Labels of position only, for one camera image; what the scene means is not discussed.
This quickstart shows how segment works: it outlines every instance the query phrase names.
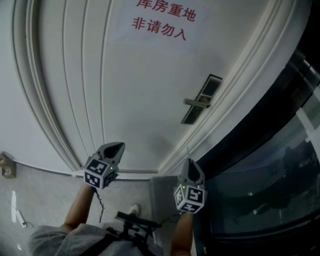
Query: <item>black strap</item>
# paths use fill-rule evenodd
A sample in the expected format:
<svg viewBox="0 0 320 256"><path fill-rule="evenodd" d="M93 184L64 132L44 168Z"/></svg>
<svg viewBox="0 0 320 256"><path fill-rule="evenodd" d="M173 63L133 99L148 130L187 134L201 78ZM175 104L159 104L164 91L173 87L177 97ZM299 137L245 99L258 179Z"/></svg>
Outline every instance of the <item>black strap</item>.
<svg viewBox="0 0 320 256"><path fill-rule="evenodd" d="M105 237L87 249L80 256L98 256L101 254L112 242L119 240L112 234L106 234Z"/></svg>

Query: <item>forearm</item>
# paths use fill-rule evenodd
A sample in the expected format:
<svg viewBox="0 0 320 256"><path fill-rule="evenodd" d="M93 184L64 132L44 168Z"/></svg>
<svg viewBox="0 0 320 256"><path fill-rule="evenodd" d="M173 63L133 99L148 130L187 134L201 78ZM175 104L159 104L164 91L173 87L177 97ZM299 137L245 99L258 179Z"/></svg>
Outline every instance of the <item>forearm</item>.
<svg viewBox="0 0 320 256"><path fill-rule="evenodd" d="M64 228L71 231L87 222L94 194L91 186L82 185L62 225Z"/></svg>
<svg viewBox="0 0 320 256"><path fill-rule="evenodd" d="M175 228L171 244L171 256L190 255L193 242L194 216L184 213Z"/></svg>

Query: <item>foot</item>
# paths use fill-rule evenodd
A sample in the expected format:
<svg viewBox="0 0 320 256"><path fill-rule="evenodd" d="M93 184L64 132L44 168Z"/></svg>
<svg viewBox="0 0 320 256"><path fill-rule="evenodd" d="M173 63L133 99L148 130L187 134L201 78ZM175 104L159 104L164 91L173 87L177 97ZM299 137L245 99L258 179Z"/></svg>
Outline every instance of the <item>foot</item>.
<svg viewBox="0 0 320 256"><path fill-rule="evenodd" d="M140 209L141 209L140 204L135 203L135 204L133 204L131 206L129 214L130 215L135 215L136 217L139 217Z"/></svg>

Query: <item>white paper notice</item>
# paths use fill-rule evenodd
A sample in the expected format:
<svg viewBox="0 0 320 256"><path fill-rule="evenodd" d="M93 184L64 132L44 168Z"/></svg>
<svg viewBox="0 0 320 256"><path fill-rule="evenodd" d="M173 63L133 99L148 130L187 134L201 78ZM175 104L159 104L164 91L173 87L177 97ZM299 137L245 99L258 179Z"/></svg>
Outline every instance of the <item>white paper notice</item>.
<svg viewBox="0 0 320 256"><path fill-rule="evenodd" d="M183 53L198 50L213 16L197 0L122 0L118 4L107 40Z"/></svg>

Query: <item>floor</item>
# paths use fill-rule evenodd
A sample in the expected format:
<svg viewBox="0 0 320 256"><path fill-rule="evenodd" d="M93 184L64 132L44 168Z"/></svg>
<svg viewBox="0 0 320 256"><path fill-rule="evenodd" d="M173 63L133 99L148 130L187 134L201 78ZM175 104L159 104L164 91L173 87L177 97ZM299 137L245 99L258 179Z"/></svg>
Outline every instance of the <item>floor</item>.
<svg viewBox="0 0 320 256"><path fill-rule="evenodd" d="M28 225L22 228L11 216L12 193L16 192L16 209L24 221L34 226L60 226L78 189L83 184L79 177L64 176L17 166L17 178L0 176L0 256L26 255L26 241L33 232ZM118 211L128 212L133 203L142 208L141 217L151 220L150 193L147 181L114 181L100 196L105 206L102 222L113 222ZM98 225L101 206L93 199L88 224Z"/></svg>

